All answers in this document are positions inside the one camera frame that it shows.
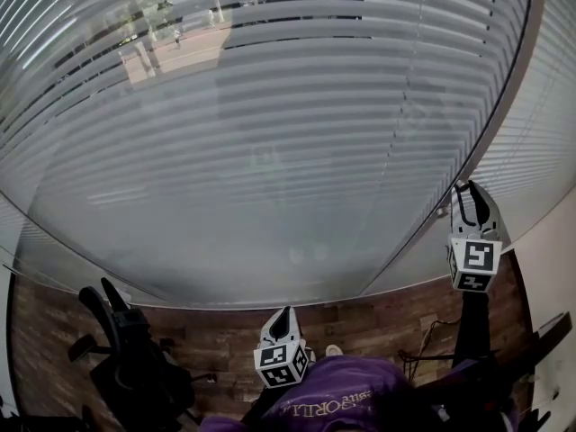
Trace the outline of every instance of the white marker cube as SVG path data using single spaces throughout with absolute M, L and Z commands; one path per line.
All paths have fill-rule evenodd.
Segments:
M 308 366 L 305 347 L 306 341 L 298 339 L 254 351 L 254 365 L 266 387 L 273 389 L 302 381 Z
M 487 293 L 498 272 L 502 242 L 451 238 L 450 275 L 455 290 Z

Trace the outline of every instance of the office chair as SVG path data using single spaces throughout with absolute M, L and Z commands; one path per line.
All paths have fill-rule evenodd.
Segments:
M 85 355 L 108 355 L 90 372 L 104 402 L 128 431 L 173 432 L 182 428 L 176 420 L 194 405 L 192 382 L 216 382 L 214 373 L 192 377 L 176 366 L 149 334 L 150 325 L 140 309 L 131 309 L 105 278 L 102 286 L 110 305 L 92 287 L 83 288 L 79 300 L 100 323 L 110 346 L 98 346 L 94 337 L 81 337 L 69 350 L 71 362 Z

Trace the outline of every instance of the purple shirt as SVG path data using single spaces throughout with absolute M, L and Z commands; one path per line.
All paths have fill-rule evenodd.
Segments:
M 327 356 L 314 364 L 304 381 L 294 385 L 264 419 L 281 420 L 285 429 L 293 431 L 358 428 L 378 432 L 380 420 L 373 397 L 409 387 L 406 376 L 388 360 Z M 200 426 L 200 432 L 246 431 L 248 427 L 243 423 L 224 417 L 206 418 Z

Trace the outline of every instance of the wooden floor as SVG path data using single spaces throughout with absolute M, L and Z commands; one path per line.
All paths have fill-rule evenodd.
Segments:
M 401 366 L 400 349 L 417 353 L 433 320 L 457 320 L 461 297 L 447 279 L 356 301 L 297 309 L 308 345 L 318 357 L 328 344 L 346 354 L 381 356 Z M 254 371 L 252 350 L 271 310 L 196 311 L 143 309 L 153 337 L 176 342 L 175 360 L 195 374 L 219 376 L 217 384 L 195 385 L 203 414 L 240 418 L 262 388 Z M 490 335 L 493 348 L 527 335 L 523 302 L 509 258 L 500 263 L 490 292 Z M 428 355 L 451 353 L 457 326 L 436 327 Z M 104 343 L 94 317 L 73 294 L 18 278 L 12 309 L 12 356 L 16 396 L 22 412 L 42 416 L 76 415 L 90 406 L 102 430 L 121 430 L 98 396 L 89 371 L 102 360 L 90 355 L 71 364 L 67 350 L 80 336 L 92 333 Z M 423 362 L 415 382 L 427 383 L 447 373 L 446 363 Z M 515 388 L 521 410 L 529 405 L 526 384 Z M 185 420 L 186 430 L 193 426 Z

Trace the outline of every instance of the purple fabric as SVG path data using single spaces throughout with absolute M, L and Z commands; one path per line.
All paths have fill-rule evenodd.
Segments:
M 410 383 L 393 363 L 381 358 L 329 356 L 314 364 L 300 384 L 294 385 L 266 414 L 281 420 L 286 430 L 331 432 L 358 428 L 377 432 L 373 397 L 409 388 Z M 517 430 L 518 420 L 512 421 Z M 205 419 L 200 432 L 247 432 L 234 419 Z

